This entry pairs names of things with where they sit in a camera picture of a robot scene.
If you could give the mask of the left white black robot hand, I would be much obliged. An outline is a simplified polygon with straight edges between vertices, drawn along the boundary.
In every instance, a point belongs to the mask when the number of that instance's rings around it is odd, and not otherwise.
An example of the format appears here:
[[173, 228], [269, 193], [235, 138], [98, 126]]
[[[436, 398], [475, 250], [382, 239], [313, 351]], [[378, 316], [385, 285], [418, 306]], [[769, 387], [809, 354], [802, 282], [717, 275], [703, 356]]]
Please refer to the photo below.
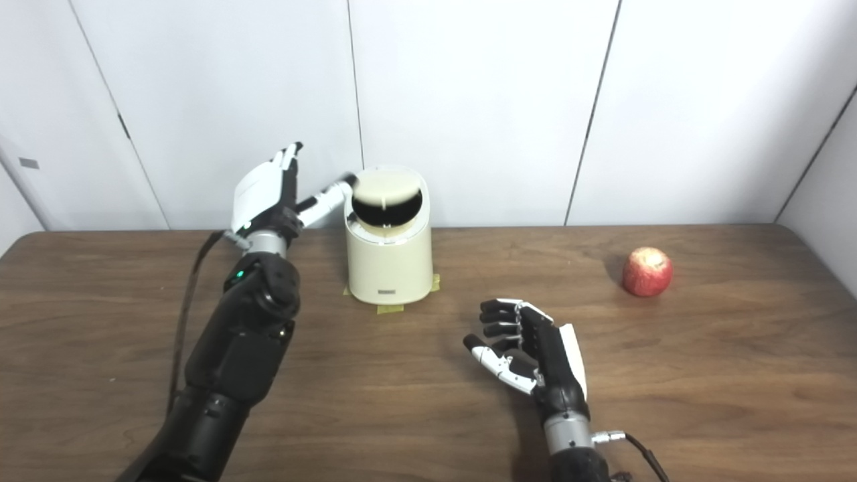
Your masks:
[[302, 149], [303, 144], [296, 141], [279, 150], [236, 186], [229, 233], [244, 253], [287, 257], [291, 242], [342, 206], [358, 186], [358, 177], [345, 173], [317, 194], [298, 200], [298, 153]]

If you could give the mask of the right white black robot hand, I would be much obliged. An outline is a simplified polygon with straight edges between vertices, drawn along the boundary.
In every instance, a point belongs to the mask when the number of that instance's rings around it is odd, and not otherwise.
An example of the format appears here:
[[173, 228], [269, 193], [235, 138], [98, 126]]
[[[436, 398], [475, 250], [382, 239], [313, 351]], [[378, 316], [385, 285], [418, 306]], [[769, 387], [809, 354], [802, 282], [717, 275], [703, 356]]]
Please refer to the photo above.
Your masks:
[[469, 333], [463, 345], [478, 363], [506, 385], [533, 397], [542, 421], [563, 414], [591, 420], [576, 335], [524, 300], [490, 299], [480, 304], [486, 343]]

